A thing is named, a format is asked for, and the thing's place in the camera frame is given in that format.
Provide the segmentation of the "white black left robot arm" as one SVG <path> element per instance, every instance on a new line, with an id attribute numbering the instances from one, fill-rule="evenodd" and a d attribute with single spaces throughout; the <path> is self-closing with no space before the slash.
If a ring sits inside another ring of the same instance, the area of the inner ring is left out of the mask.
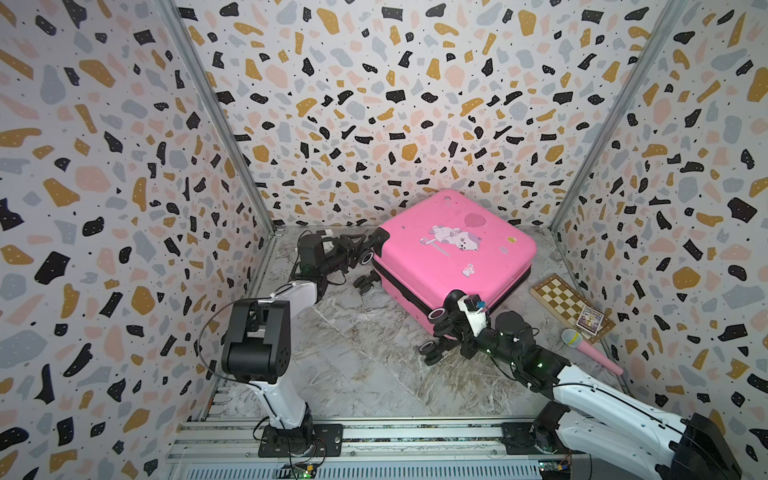
<path id="1" fill-rule="evenodd" d="M 305 232 L 286 284 L 267 297 L 233 303 L 221 367 L 230 381 L 246 385 L 261 402 L 268 415 L 268 441 L 307 448 L 316 438 L 311 409 L 288 378 L 292 319 L 323 298 L 331 275 L 370 263 L 388 238 L 381 232 L 338 237 Z"/>

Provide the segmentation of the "pink hard-shell suitcase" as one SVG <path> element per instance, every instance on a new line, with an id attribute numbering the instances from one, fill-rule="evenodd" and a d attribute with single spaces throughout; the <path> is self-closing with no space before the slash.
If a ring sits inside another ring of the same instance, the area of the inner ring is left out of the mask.
<path id="1" fill-rule="evenodd" d="M 369 292 L 376 282 L 432 339 L 420 346 L 425 364 L 446 349 L 449 318 L 464 315 L 457 301 L 477 294 L 490 314 L 530 274 L 537 252 L 532 238 L 466 198 L 445 189 L 385 221 L 389 235 L 368 274 L 353 285 Z"/>

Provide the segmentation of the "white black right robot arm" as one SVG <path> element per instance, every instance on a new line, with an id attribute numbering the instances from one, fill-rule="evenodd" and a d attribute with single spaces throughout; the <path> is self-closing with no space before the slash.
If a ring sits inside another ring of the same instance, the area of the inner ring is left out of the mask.
<path id="1" fill-rule="evenodd" d="M 513 380 L 548 398 L 532 424 L 543 451 L 563 446 L 608 462 L 641 479 L 739 479 L 742 469 L 709 418 L 683 418 L 649 406 L 584 372 L 536 343 L 532 327 L 504 312 L 490 327 L 482 310 L 428 316 L 472 352 L 510 368 Z"/>

